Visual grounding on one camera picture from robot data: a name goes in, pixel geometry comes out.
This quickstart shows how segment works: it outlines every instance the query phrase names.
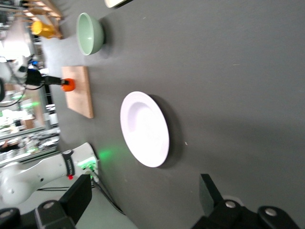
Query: silver bolt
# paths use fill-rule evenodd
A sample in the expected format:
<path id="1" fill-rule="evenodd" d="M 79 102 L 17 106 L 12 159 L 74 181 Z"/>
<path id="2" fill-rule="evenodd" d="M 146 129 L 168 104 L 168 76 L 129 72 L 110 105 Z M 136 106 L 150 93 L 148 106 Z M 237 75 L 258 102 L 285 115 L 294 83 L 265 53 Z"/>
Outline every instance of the silver bolt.
<path id="1" fill-rule="evenodd" d="M 48 208 L 52 207 L 53 204 L 54 204 L 54 202 L 46 203 L 46 204 L 43 206 L 43 208 L 44 208 L 44 209 L 48 209 Z"/>
<path id="2" fill-rule="evenodd" d="M 3 219 L 3 218 L 5 218 L 5 217 L 7 217 L 7 216 L 10 216 L 12 212 L 13 212 L 13 210 L 3 212 L 3 213 L 0 215 L 0 219 Z"/>
<path id="3" fill-rule="evenodd" d="M 265 209 L 265 213 L 269 216 L 277 216 L 277 213 L 275 210 L 273 210 L 272 208 L 266 208 Z"/>
<path id="4" fill-rule="evenodd" d="M 233 202 L 233 201 L 227 201 L 225 203 L 225 205 L 228 207 L 228 208 L 235 208 L 236 207 L 236 204 Z"/>

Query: yellow cup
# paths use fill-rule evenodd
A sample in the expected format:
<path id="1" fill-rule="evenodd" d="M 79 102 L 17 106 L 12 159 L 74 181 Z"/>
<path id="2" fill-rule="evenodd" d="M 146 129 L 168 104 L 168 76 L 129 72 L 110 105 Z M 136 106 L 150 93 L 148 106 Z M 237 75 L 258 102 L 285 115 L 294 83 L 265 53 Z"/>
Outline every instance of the yellow cup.
<path id="1" fill-rule="evenodd" d="M 41 21 L 35 21 L 31 26 L 32 33 L 37 36 L 42 36 L 45 38 L 52 38 L 55 35 L 55 30 L 53 26 L 46 25 Z"/>

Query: wooden cutting board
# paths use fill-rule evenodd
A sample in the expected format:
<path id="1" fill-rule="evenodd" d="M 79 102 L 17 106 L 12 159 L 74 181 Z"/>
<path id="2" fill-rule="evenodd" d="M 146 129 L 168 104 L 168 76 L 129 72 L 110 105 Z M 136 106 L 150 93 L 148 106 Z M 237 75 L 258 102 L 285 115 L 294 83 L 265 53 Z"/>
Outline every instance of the wooden cutting board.
<path id="1" fill-rule="evenodd" d="M 62 67 L 62 78 L 71 78 L 75 80 L 75 89 L 71 92 L 66 92 L 67 107 L 87 118 L 93 118 L 93 107 L 87 67 Z"/>

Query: gray table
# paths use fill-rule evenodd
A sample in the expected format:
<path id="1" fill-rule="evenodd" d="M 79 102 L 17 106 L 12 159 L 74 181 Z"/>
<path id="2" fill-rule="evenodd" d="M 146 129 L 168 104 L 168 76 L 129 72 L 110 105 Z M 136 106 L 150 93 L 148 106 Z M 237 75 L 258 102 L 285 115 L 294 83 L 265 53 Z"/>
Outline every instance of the gray table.
<path id="1" fill-rule="evenodd" d="M 250 210 L 278 206 L 305 226 L 305 2 L 57 0 L 64 40 L 44 40 L 51 75 L 89 67 L 94 119 L 67 109 L 52 87 L 62 150 L 91 143 L 102 178 L 140 229 L 187 229 L 203 214 L 199 174 Z M 106 32 L 83 56 L 77 16 Z M 167 119 L 171 147 L 159 168 L 139 163 L 120 128 L 132 91 L 152 95 Z"/>

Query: green bowl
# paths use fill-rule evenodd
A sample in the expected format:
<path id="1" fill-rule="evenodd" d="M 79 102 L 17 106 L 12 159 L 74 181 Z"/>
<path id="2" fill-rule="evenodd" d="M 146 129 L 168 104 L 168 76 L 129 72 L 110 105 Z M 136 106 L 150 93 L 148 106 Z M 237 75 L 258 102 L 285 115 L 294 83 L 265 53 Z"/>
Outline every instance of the green bowl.
<path id="1" fill-rule="evenodd" d="M 84 55 L 91 55 L 101 49 L 104 43 L 102 25 L 87 13 L 81 13 L 77 19 L 78 46 Z"/>

